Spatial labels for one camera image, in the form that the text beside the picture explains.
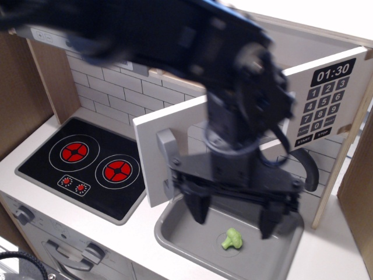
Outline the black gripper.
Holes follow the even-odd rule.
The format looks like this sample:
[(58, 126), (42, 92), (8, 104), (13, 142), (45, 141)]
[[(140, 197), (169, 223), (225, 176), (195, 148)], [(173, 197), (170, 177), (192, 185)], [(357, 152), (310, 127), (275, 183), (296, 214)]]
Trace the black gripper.
[(262, 239), (290, 234), (300, 223), (297, 211), (304, 184), (281, 168), (286, 159), (271, 162), (257, 146), (180, 156), (174, 184), (199, 224), (205, 223), (214, 197), (260, 205)]

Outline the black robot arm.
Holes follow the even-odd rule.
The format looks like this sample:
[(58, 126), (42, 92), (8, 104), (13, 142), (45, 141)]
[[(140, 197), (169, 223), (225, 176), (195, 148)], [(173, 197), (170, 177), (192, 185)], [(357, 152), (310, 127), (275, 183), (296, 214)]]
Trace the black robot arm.
[(1, 30), (25, 25), (66, 33), (90, 64), (128, 60), (205, 87), (208, 153), (181, 156), (169, 129), (157, 134), (166, 194), (180, 192), (198, 223), (214, 196), (259, 204), (263, 239), (297, 211), (303, 184), (259, 149), (272, 131), (290, 150), (279, 123), (293, 116), (294, 98), (254, 21), (216, 1), (2, 1)]

